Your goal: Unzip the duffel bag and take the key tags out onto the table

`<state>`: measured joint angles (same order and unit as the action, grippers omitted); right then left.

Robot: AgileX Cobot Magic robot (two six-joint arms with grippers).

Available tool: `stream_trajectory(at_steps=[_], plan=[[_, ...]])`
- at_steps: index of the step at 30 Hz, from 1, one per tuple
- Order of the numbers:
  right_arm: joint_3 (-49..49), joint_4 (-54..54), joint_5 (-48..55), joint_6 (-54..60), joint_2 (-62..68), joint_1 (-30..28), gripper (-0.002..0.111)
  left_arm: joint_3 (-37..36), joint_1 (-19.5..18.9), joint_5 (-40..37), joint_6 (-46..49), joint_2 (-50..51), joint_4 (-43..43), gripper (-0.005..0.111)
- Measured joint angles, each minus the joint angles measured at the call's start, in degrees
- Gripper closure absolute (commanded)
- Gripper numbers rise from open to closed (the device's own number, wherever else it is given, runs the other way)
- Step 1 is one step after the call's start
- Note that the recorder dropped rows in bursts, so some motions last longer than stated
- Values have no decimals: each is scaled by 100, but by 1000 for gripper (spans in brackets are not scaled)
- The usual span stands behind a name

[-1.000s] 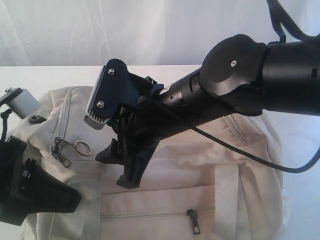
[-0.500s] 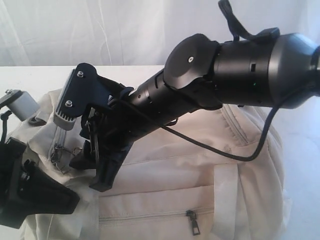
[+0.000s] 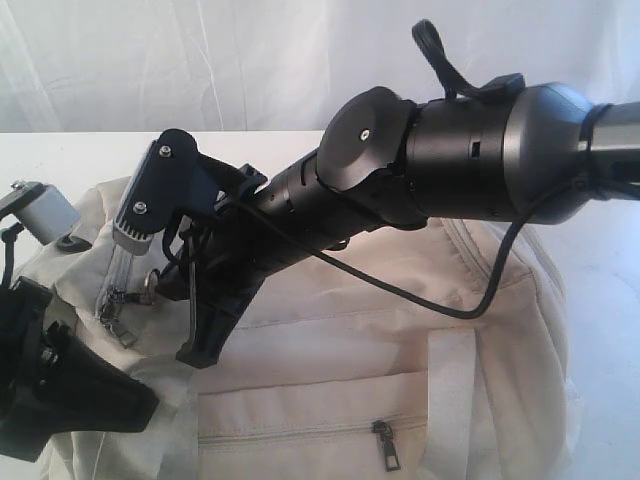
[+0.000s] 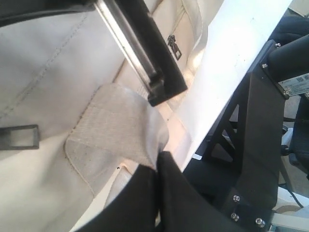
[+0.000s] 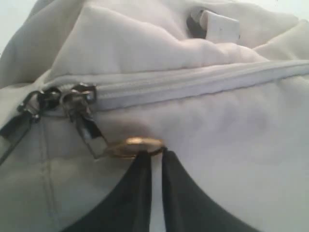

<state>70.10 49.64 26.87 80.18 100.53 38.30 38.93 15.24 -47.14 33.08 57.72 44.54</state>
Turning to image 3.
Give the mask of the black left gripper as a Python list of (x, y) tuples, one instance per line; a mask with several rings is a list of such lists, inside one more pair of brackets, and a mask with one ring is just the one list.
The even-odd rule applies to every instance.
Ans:
[(140, 433), (159, 399), (60, 321), (52, 292), (20, 277), (1, 290), (1, 454), (35, 462), (56, 433)]

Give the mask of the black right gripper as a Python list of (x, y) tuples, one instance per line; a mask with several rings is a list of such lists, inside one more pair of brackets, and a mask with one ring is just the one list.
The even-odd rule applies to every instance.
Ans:
[(218, 363), (230, 334), (271, 275), (310, 257), (310, 216), (294, 197), (310, 192), (310, 166), (294, 164), (270, 182), (250, 165), (205, 164), (222, 198), (184, 238), (179, 262), (165, 267), (161, 296), (189, 299), (189, 336), (177, 361), (195, 369)]

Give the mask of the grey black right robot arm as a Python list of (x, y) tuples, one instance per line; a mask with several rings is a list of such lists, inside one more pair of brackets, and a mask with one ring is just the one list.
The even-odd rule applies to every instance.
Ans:
[(182, 131), (164, 138), (197, 206), (159, 288), (190, 303), (189, 337), (176, 357), (198, 369), (217, 362), (267, 277), (308, 257), (332, 263), (364, 231), (418, 230), (431, 218), (507, 223), (480, 303), (448, 310), (474, 319), (523, 225), (561, 223), (591, 199), (639, 196), (638, 105), (595, 105), (560, 84), (423, 105), (376, 87), (272, 179), (201, 154)]

